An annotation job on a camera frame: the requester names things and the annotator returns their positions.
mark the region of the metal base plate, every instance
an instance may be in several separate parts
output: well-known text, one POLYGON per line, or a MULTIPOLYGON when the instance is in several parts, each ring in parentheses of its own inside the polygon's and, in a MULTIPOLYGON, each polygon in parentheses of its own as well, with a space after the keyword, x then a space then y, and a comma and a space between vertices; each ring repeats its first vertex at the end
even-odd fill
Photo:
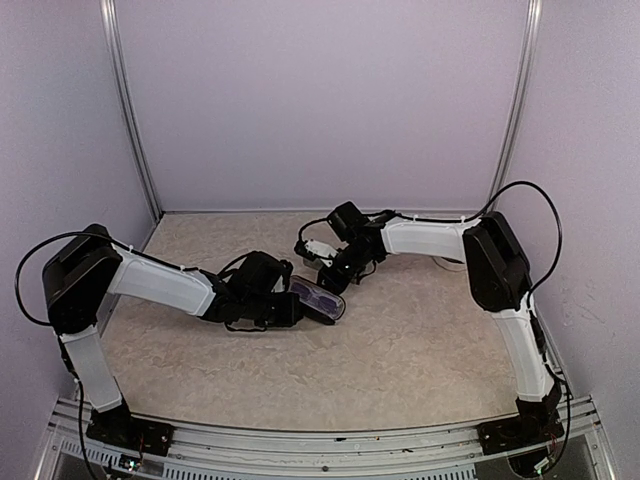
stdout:
POLYGON ((114 447, 166 457, 174 428, 168 423, 131 417, 130 434, 113 432, 99 423, 90 423, 87 437, 114 447))
POLYGON ((556 438, 562 438, 564 428, 562 423, 551 423, 543 428, 539 435, 526 440, 519 435, 522 431, 520 417, 510 417, 478 425, 478 441, 482 447, 482 453, 493 455, 494 453, 508 452, 531 445, 539 445, 556 438))

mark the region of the black joint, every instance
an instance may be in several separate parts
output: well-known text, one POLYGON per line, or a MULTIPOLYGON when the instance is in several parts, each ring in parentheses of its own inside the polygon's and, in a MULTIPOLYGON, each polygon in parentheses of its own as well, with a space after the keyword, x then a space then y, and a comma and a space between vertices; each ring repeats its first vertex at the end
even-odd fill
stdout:
POLYGON ((87 438, 115 447, 166 457, 174 427, 168 423, 131 416, 127 403, 105 412, 91 411, 87 438))
POLYGON ((369 218, 353 202, 346 202, 329 214, 327 223, 340 240, 349 243, 358 235, 358 229, 369 223, 369 218))
MULTIPOLYGON (((102 225, 87 233, 108 237, 102 225)), ((122 257, 108 240, 76 237, 42 270, 49 322, 58 335, 78 333, 96 323, 96 313, 122 257)))
POLYGON ((529 260, 507 220, 490 212, 462 235, 471 294, 489 312, 520 309, 531 288, 529 260))
POLYGON ((300 297, 287 292, 292 271, 286 260, 251 252, 226 283, 213 275, 216 296, 201 318, 227 325, 244 318, 259 327, 292 327, 302 318, 300 297), (283 291, 274 292, 279 281, 283 291))
POLYGON ((539 402, 516 400, 518 415, 478 425, 478 438, 485 455, 506 452, 550 441, 564 435, 557 406, 562 397, 558 382, 539 402))

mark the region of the black bracket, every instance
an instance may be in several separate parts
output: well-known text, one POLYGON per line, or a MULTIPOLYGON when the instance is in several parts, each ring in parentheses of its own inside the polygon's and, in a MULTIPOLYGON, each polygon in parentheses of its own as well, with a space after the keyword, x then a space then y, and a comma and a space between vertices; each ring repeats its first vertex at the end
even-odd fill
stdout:
POLYGON ((221 278, 205 273, 216 286, 216 297, 200 318, 227 325, 244 318, 260 328, 294 326, 303 313, 298 295, 288 291, 292 271, 290 262, 253 251, 221 278), (284 291, 273 292, 279 281, 284 291))
MULTIPOLYGON (((323 266, 318 272, 318 286, 336 295, 344 292, 352 280, 359 278, 371 262, 380 263, 387 257, 381 231, 386 223, 396 216, 385 210, 376 218, 364 215, 353 202, 336 207, 327 216, 327 223, 337 237, 348 245, 338 250, 330 267, 323 266)), ((308 260, 310 256, 302 250, 304 245, 294 249, 298 255, 308 260)))
POLYGON ((489 212, 462 234, 471 295, 484 310, 520 309, 531 289, 529 260, 507 219, 489 212))
POLYGON ((166 457, 174 427, 168 423, 132 417, 126 403, 104 413, 91 411, 87 438, 132 450, 166 457))
POLYGON ((95 325, 96 312, 122 263, 105 227, 93 224, 83 232, 104 238, 74 238, 42 270, 47 317, 58 335, 95 325))
POLYGON ((508 452, 561 438, 564 428, 558 415, 557 405, 562 396, 556 382, 541 402, 516 400, 519 415, 494 420, 478 425, 478 441, 482 453, 508 452))

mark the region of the aluminum frame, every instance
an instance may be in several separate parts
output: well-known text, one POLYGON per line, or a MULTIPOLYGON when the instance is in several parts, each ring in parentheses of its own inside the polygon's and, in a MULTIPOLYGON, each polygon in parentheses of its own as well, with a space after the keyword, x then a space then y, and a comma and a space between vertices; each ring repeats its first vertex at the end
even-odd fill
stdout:
MULTIPOLYGON (((542 0, 529 0, 529 10, 527 14, 527 24, 525 27, 524 39, 522 43, 522 52, 520 55, 520 65, 518 67, 518 76, 516 80, 516 89, 511 102, 511 110, 509 112, 509 120, 505 131, 502 147, 500 149, 500 159, 496 167, 496 173, 493 177, 491 189, 487 201, 500 190, 509 173, 509 166, 513 157, 513 150, 516 143, 516 136, 520 127, 522 111, 524 110, 525 98, 527 93, 527 85, 531 77, 531 70, 535 56, 536 44, 538 42, 538 30, 540 28, 540 16, 542 12, 542 0)), ((494 202, 490 207, 494 210, 498 202, 494 202)))
MULTIPOLYGON (((571 410, 570 437, 585 436, 592 445, 590 456, 597 478, 615 480, 608 460, 608 443, 603 441, 604 432, 591 398, 572 400, 571 410)), ((563 422, 566 422, 564 399, 558 411, 563 422)), ((85 426, 89 415, 90 407, 85 405, 85 426)), ((61 454, 81 458, 77 416, 78 402, 58 401, 49 421, 44 453, 35 479, 52 478, 61 454)), ((492 419, 425 428, 359 432, 283 432, 160 420, 176 427, 173 444, 166 458, 145 455, 147 470, 142 469, 137 473, 140 478, 196 479, 218 476, 242 480, 356 480, 375 476, 380 480, 399 480, 428 478, 429 474, 434 473, 442 473, 442 478, 445 478, 445 472, 473 471, 478 462, 539 448, 533 446, 484 456, 476 427, 492 419)), ((92 461, 103 466, 107 465, 108 459, 112 459, 113 463, 123 453, 137 454, 88 439, 86 444, 92 461)))
POLYGON ((127 81, 127 72, 125 68, 124 56, 122 54, 122 44, 120 43, 120 32, 118 30, 118 17, 116 14, 116 5, 114 0, 100 0, 100 11, 102 12, 102 23, 104 26, 105 36, 109 53, 111 54, 111 63, 116 78, 116 87, 120 106, 127 127, 127 135, 129 143, 133 151, 134 164, 140 183, 144 193, 145 200, 153 217, 154 223, 158 224, 162 218, 163 210, 160 205, 156 187, 153 183, 151 170, 147 163, 147 158, 142 147, 140 138, 140 130, 133 109, 131 93, 127 81))
MULTIPOLYGON (((151 170, 146 160, 144 149, 142 147, 142 140, 140 137, 138 123, 133 109, 133 102, 129 91, 129 84, 127 81, 124 56, 122 53, 120 32, 118 30, 118 18, 115 0, 100 0, 100 7, 102 12, 104 31, 107 38, 107 45, 109 46, 113 64, 112 66, 114 74, 116 76, 118 95, 125 117, 129 142, 134 153, 134 163, 136 171, 138 172, 138 176, 140 177, 140 182, 142 184, 143 193, 149 206, 149 210, 151 211, 154 221, 158 223, 165 212, 162 209, 157 189, 153 182, 151 170)), ((496 166, 496 171, 493 176, 487 200, 489 200, 502 186, 504 186, 507 178, 513 149, 515 146, 516 135, 524 108, 527 85, 531 76, 535 48, 538 38, 541 10, 542 0, 529 0, 527 21, 516 79, 516 89, 514 92, 513 100, 511 102, 511 109, 507 120, 507 129, 502 141, 499 161, 496 166)), ((494 209, 496 205, 497 202, 494 202, 494 205, 491 207, 491 209, 494 209)), ((171 213, 214 212, 217 212, 217 210, 193 212, 172 211, 171 213)))

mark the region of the light purple wall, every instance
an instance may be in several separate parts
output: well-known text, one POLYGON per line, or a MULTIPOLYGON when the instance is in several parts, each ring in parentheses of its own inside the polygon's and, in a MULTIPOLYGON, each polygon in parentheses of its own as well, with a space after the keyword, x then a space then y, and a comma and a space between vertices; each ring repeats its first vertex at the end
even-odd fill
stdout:
MULTIPOLYGON (((69 385, 52 331, 18 313, 16 265, 40 240, 91 222, 104 223, 112 234, 135 244, 152 225, 126 141, 99 3, 2 1, 2 479, 26 478, 57 395, 69 385)), ((34 259, 23 283, 29 308, 40 318, 45 257, 34 259)))
MULTIPOLYGON (((640 469, 640 1, 544 2, 511 179, 548 189, 565 227, 537 301, 578 394, 593 394, 622 477, 640 469)), ((537 278, 555 248, 543 201, 501 208, 537 278)))
POLYGON ((167 210, 472 209, 488 194, 527 2, 118 2, 167 210))

